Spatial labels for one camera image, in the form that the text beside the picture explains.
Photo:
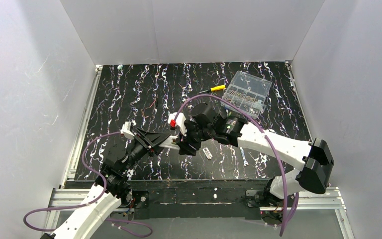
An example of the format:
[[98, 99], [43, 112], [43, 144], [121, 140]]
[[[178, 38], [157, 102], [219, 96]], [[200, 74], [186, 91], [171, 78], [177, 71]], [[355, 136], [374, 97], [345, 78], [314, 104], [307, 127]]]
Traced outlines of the white remote control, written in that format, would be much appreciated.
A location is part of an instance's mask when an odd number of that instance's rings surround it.
[[178, 139], [178, 136], [171, 135], [166, 140], [164, 140], [159, 146], [162, 148], [179, 150], [180, 147], [176, 143], [177, 139]]

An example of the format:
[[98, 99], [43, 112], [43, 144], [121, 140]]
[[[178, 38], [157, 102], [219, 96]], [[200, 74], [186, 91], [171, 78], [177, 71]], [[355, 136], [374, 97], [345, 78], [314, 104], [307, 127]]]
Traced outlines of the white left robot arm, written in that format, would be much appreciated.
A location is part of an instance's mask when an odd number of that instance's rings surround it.
[[154, 156], [164, 148], [177, 149], [175, 137], [169, 133], [122, 130], [120, 135], [131, 140], [123, 156], [106, 160], [89, 192], [79, 205], [60, 207], [73, 213], [56, 229], [45, 229], [43, 239], [89, 239], [105, 222], [112, 222], [112, 213], [118, 208], [126, 212], [139, 203], [128, 184], [128, 171], [134, 169], [144, 156]]

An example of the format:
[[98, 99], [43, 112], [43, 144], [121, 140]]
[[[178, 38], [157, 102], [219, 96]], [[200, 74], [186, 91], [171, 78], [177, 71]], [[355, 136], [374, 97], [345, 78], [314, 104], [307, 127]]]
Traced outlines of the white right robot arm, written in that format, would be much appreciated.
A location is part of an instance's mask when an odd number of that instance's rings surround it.
[[180, 155], [196, 155], [202, 142], [210, 139], [255, 150], [293, 167], [284, 176], [271, 179], [265, 187], [265, 195], [281, 200], [302, 190], [324, 194], [334, 167], [327, 142], [320, 138], [310, 142], [281, 136], [261, 129], [252, 120], [239, 113], [217, 112], [206, 103], [195, 106], [190, 119], [179, 112], [168, 118], [170, 127], [180, 130], [176, 139]]

